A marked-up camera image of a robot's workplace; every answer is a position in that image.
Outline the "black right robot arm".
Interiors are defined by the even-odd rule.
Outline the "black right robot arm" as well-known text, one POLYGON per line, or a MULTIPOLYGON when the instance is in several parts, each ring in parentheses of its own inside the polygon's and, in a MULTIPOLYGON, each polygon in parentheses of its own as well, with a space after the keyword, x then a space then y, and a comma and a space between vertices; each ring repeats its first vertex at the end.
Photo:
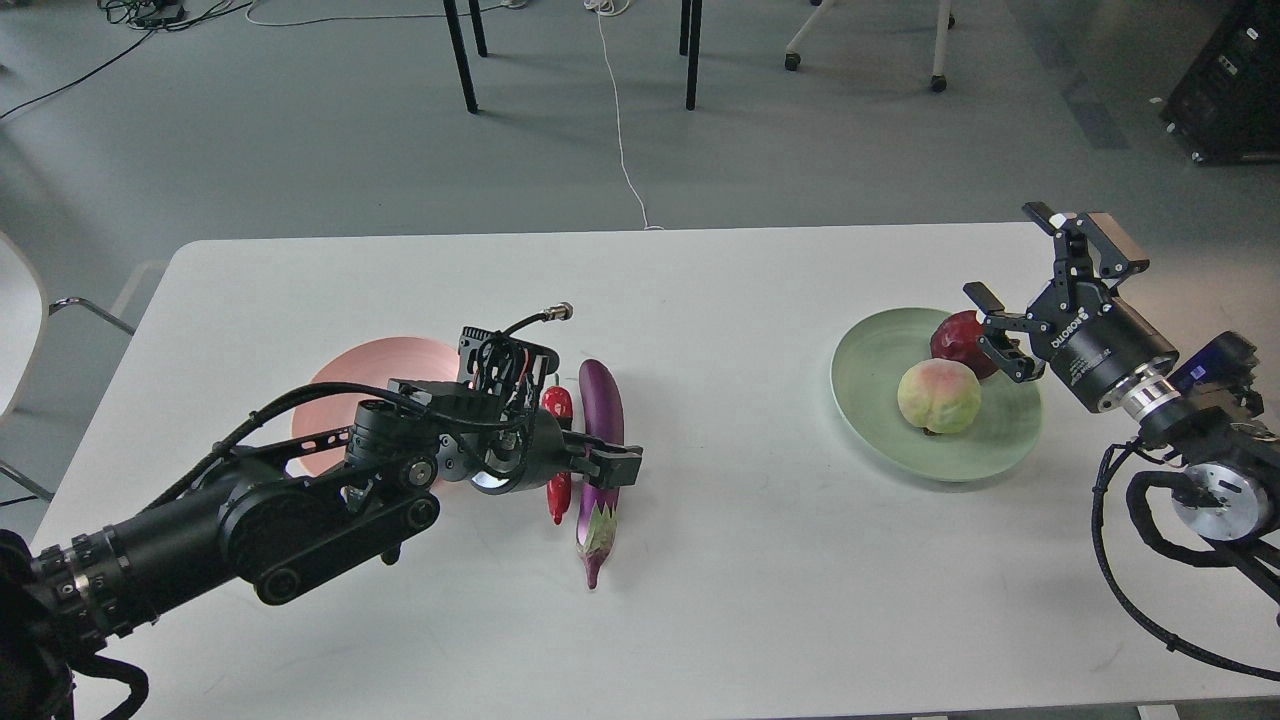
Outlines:
POLYGON ((1123 464, 1142 457, 1125 491, 1130 521, 1156 553, 1189 568, 1231 569, 1277 600, 1277 436, 1254 391, 1256 347, 1228 331, 1189 360, 1121 296, 1149 256, 1103 211, 1023 209, 1053 245, 1052 275, 1023 313, 980 282, 964 293, 980 314, 979 350, 1016 383, 1052 372, 1089 413, 1133 419, 1132 439, 1108 446, 1091 501, 1096 561, 1121 609, 1166 650, 1230 673, 1277 673, 1213 653, 1176 635, 1125 594, 1105 547, 1105 500, 1123 464))

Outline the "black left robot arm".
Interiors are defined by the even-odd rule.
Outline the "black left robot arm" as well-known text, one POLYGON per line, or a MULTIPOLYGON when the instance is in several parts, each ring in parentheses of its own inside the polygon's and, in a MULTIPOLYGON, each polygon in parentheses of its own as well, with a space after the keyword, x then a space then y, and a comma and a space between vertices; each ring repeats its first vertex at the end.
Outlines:
POLYGON ((133 717, 146 673, 104 655, 113 637, 233 579, 288 603, 401 546, 439 518, 436 480, 486 495, 561 473, 599 492, 632 486, 643 448, 563 427, 541 405, 554 350, 520 340, 568 319, 558 304, 503 331, 462 329, 453 380, 291 389, 216 442, 134 516, 33 552, 3 533, 3 716, 72 719, 77 675, 124 684, 133 717))

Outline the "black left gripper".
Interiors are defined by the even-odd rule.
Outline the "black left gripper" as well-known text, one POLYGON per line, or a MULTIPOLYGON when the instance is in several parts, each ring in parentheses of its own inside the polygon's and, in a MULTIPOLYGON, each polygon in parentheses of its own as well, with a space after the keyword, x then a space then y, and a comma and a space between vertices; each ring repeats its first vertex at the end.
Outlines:
POLYGON ((590 434, 566 430, 538 409, 513 430, 454 432, 440 436, 440 479, 498 496, 538 489, 567 468, 598 489, 635 486, 643 465, 640 446, 600 446, 590 434))

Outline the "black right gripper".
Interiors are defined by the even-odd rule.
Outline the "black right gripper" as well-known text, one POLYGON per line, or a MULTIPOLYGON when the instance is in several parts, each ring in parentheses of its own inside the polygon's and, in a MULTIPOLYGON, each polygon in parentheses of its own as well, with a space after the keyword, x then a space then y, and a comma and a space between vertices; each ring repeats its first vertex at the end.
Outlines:
POLYGON ((1153 325, 1111 292, 1147 272, 1149 255, 1106 211, 1055 211, 1039 201, 1021 210, 1053 240, 1050 287, 1030 314, 1010 314, 984 283, 965 283, 963 292, 982 314, 978 345, 1016 383, 1038 380, 1046 361, 1089 413, 1106 413, 1116 404, 1106 397, 1121 380, 1143 366, 1169 372, 1179 359, 1153 325), (1027 334, 1033 354, 1010 332, 1027 334))

